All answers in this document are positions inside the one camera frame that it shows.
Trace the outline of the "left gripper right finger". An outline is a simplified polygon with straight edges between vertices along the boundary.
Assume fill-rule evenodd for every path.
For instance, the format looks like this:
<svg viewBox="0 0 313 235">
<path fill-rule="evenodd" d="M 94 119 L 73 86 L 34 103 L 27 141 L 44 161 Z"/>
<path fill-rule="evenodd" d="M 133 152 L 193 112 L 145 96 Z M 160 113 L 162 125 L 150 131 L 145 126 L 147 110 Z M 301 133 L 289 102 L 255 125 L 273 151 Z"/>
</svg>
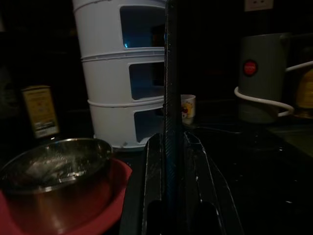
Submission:
<svg viewBox="0 0 313 235">
<path fill-rule="evenodd" d="M 187 224 L 190 235 L 245 235 L 223 174 L 194 134 L 184 133 Z"/>
</svg>

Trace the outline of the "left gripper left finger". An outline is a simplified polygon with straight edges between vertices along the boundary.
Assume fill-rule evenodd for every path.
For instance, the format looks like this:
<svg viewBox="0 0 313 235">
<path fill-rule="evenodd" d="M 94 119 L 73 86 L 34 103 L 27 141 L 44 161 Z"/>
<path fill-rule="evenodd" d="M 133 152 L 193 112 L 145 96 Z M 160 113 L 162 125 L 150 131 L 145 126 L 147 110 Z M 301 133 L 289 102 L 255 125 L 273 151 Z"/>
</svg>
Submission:
<svg viewBox="0 0 313 235">
<path fill-rule="evenodd" d="M 167 235 L 162 134 L 146 143 L 125 191 L 119 235 Z"/>
</svg>

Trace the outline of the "pink red plate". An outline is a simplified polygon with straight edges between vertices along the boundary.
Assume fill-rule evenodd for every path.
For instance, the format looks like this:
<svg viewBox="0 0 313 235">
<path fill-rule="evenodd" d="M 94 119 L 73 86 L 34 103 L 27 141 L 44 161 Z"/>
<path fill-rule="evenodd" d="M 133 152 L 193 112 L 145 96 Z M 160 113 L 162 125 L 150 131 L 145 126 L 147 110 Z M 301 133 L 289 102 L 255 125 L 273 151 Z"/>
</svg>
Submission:
<svg viewBox="0 0 313 235">
<path fill-rule="evenodd" d="M 132 169 L 121 160 L 112 160 L 112 199 L 108 206 L 94 219 L 63 235 L 109 235 L 121 218 L 125 191 Z M 13 221 L 6 199 L 0 191 L 0 235 L 30 235 L 23 232 Z"/>
</svg>

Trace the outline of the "steel cooking pot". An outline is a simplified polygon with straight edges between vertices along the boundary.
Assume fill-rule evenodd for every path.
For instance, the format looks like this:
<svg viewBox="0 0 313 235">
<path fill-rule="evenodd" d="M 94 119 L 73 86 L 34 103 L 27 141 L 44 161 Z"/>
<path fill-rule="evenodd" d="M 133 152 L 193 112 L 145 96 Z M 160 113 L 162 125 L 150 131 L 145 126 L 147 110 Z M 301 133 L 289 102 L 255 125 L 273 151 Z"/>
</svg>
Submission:
<svg viewBox="0 0 313 235">
<path fill-rule="evenodd" d="M 29 235 L 61 235 L 95 218 L 112 197 L 113 149 L 103 140 L 55 141 L 0 169 L 10 216 Z"/>
</svg>

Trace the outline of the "thin steel spoon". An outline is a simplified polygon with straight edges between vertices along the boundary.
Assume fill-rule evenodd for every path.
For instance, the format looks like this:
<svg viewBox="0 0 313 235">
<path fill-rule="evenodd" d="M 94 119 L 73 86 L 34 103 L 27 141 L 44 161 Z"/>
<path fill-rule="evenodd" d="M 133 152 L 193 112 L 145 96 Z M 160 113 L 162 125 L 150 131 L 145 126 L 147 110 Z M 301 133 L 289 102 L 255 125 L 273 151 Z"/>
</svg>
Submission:
<svg viewBox="0 0 313 235">
<path fill-rule="evenodd" d="M 238 135 L 242 133 L 242 130 L 236 125 L 197 125 L 194 129 L 208 130 L 211 132 L 219 132 L 225 134 Z"/>
</svg>

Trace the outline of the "small white printed cup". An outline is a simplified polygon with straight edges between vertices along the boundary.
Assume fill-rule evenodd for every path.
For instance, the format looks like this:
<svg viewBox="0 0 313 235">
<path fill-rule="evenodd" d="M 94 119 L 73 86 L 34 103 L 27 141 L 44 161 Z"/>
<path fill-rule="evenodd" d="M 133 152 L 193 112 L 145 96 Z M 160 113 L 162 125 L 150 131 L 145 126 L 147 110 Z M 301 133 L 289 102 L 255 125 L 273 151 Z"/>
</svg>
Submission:
<svg viewBox="0 0 313 235">
<path fill-rule="evenodd" d="M 192 94 L 181 94 L 181 116 L 184 124 L 193 123 L 196 114 L 196 96 Z"/>
</svg>

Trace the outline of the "white three-tier storage rack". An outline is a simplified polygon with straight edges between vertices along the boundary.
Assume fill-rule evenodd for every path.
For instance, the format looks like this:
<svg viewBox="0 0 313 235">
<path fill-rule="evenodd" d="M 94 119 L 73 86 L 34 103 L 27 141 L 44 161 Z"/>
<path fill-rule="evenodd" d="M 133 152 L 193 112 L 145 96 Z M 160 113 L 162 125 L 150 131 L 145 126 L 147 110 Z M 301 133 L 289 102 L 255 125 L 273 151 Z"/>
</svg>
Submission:
<svg viewBox="0 0 313 235">
<path fill-rule="evenodd" d="M 94 136 L 143 148 L 160 130 L 166 0 L 72 0 Z"/>
</svg>

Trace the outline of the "grey jug with red button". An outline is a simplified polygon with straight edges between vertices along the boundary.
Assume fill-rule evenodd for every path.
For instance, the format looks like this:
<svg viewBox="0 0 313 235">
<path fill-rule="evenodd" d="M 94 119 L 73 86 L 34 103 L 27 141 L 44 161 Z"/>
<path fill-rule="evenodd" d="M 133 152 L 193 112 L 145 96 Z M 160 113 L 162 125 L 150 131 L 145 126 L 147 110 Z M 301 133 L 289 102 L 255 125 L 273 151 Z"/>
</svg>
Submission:
<svg viewBox="0 0 313 235">
<path fill-rule="evenodd" d="M 294 108 L 281 102 L 290 34 L 275 33 L 242 38 L 239 85 L 239 118 L 267 124 L 292 114 Z"/>
</svg>

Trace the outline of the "yellow cardboard box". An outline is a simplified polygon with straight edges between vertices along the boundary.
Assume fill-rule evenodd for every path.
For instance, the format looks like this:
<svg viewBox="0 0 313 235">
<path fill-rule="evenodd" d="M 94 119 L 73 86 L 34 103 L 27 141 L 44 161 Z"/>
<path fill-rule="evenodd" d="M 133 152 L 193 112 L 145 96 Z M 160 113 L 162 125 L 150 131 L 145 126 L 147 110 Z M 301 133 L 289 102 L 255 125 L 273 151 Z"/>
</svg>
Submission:
<svg viewBox="0 0 313 235">
<path fill-rule="evenodd" d="M 32 131 L 36 139 L 59 134 L 60 128 L 49 86 L 29 86 L 22 89 Z"/>
</svg>

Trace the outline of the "yellow oil bottle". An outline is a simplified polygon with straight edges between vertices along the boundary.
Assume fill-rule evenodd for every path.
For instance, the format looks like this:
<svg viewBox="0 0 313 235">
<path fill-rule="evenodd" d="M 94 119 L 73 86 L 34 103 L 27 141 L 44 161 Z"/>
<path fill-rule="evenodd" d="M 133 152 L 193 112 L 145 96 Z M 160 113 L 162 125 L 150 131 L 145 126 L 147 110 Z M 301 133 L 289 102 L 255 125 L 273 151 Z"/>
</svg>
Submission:
<svg viewBox="0 0 313 235">
<path fill-rule="evenodd" d="M 295 104 L 297 117 L 313 119 L 313 68 L 301 77 Z"/>
</svg>

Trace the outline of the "white wall socket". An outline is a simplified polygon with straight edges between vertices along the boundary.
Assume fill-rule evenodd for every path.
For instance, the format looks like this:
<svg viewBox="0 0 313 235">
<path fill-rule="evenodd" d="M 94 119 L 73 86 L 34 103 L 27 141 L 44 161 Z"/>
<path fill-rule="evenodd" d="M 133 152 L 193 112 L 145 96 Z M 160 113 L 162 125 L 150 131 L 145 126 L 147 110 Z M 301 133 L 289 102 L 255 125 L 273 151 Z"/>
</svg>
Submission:
<svg viewBox="0 0 313 235">
<path fill-rule="evenodd" d="M 259 11 L 273 8 L 274 0 L 245 0 L 244 11 Z"/>
</svg>

